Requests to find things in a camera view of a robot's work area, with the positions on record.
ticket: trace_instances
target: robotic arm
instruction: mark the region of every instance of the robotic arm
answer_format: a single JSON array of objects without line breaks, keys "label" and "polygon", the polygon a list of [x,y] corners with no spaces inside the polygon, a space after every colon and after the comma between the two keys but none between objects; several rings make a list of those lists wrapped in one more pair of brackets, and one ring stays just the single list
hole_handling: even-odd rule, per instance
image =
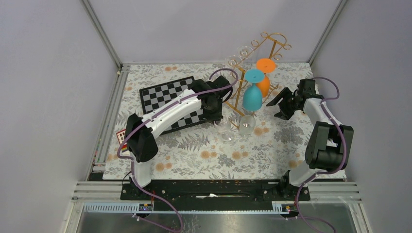
[{"label": "robotic arm", "polygon": [[220,76],[213,82],[205,82],[203,80],[194,80],[175,100],[176,104],[171,100],[167,104],[155,111],[145,114],[143,117],[138,117],[136,114],[129,116],[126,124],[126,137],[136,127],[149,120],[142,126],[127,142],[128,150],[134,155],[134,171],[136,171],[137,182],[141,187],[150,183],[151,179],[151,164],[150,160],[157,154],[158,147],[155,139],[165,131],[173,123],[177,122],[182,117],[199,109],[203,109],[203,119],[206,121],[219,121],[222,119],[222,103],[223,97],[228,95],[227,99],[233,92],[233,88],[227,88],[217,92],[210,92],[194,96],[195,93],[205,92],[225,86],[229,86],[229,81]]},{"label": "robotic arm", "polygon": [[[293,93],[286,87],[266,105],[274,106],[280,101],[280,112],[275,114],[275,117],[289,120],[296,110],[301,110],[309,116],[314,125],[306,147],[306,163],[288,170],[276,186],[278,194],[284,198],[294,197],[299,186],[310,177],[315,178],[314,174],[318,171],[330,172],[339,168],[343,159],[343,146],[338,130],[331,122],[332,118],[338,123],[346,142],[346,158],[341,169],[344,169],[347,165],[353,128],[337,121],[327,108],[326,103],[321,102],[323,98],[322,95],[316,94],[315,80],[303,79],[300,80],[298,89]],[[321,104],[324,104],[324,109],[331,117],[326,116]]]}]

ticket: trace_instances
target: table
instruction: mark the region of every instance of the table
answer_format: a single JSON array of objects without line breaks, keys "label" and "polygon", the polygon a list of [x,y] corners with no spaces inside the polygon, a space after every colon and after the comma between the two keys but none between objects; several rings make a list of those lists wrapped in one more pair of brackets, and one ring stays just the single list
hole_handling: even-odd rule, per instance
[{"label": "table", "polygon": [[[244,65],[247,69],[253,66]],[[132,65],[111,138],[103,179],[121,180],[131,169],[129,160],[116,156],[119,147],[116,132],[125,128],[131,114],[136,112],[138,116],[143,115],[140,89],[188,76],[206,80],[213,71],[223,67],[223,64]],[[230,82],[234,80],[229,72],[224,71],[221,74]],[[278,63],[276,70],[268,76],[272,84],[279,84],[278,89],[267,100],[270,101],[283,87],[295,90],[300,79],[312,77],[312,71],[308,63]],[[304,161],[313,126],[309,117],[301,111],[296,111],[289,121],[273,117],[277,112],[278,106],[263,106],[256,112],[254,132],[242,137],[236,127],[232,126],[235,138],[231,141],[218,137],[216,129],[210,123],[160,136],[156,140],[159,152],[152,159],[152,178],[280,178],[288,169]],[[223,104],[223,115],[237,121],[240,117],[226,104]],[[346,175],[344,171],[340,171],[320,178],[346,178]]]},{"label": "table", "polygon": [[[344,203],[303,203],[302,211],[305,216],[318,217],[331,223],[337,232],[362,233],[367,231],[357,230],[353,215],[358,214],[350,206]],[[159,227],[146,223],[137,222],[131,214],[119,213],[88,213],[84,212],[80,219],[78,233],[128,233],[128,232],[151,232],[167,233]],[[164,224],[175,229],[179,228],[179,221],[175,214],[150,214],[151,221]],[[184,230],[183,233],[302,233],[313,232],[303,220],[284,220],[280,215],[265,214],[242,214],[242,213],[208,213],[208,214],[182,214]],[[319,221],[310,223],[322,232],[332,232],[332,229]]]}]

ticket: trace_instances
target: white wall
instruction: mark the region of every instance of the white wall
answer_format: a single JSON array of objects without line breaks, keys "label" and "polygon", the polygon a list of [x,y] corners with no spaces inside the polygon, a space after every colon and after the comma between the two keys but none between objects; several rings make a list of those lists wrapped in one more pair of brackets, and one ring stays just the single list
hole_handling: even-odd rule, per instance
[{"label": "white wall", "polygon": [[58,232],[117,69],[79,0],[0,0],[0,232]]},{"label": "white wall", "polygon": [[346,171],[375,233],[412,229],[411,9],[410,0],[349,1],[312,67],[341,90],[328,106],[354,128]]},{"label": "white wall", "polygon": [[123,62],[165,63],[224,61],[262,31],[288,38],[283,61],[307,61],[339,0],[90,2]]}]

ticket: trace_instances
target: checkerboard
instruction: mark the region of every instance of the checkerboard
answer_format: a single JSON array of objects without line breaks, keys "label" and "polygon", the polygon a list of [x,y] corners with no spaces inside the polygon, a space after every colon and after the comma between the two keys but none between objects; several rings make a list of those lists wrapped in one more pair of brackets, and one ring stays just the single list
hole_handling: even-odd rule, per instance
[{"label": "checkerboard", "polygon": [[[193,76],[140,89],[143,113],[150,113],[180,95],[194,80]],[[168,127],[162,134],[204,123],[203,110],[192,112]]]}]

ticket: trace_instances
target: blue wine glass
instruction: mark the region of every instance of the blue wine glass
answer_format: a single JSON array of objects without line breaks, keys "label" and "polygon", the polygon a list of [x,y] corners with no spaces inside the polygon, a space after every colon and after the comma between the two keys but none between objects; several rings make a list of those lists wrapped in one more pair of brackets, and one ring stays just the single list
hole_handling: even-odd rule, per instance
[{"label": "blue wine glass", "polygon": [[246,71],[244,77],[252,85],[243,94],[243,107],[251,112],[257,111],[262,107],[263,95],[256,83],[263,81],[265,74],[258,69],[250,69]]}]

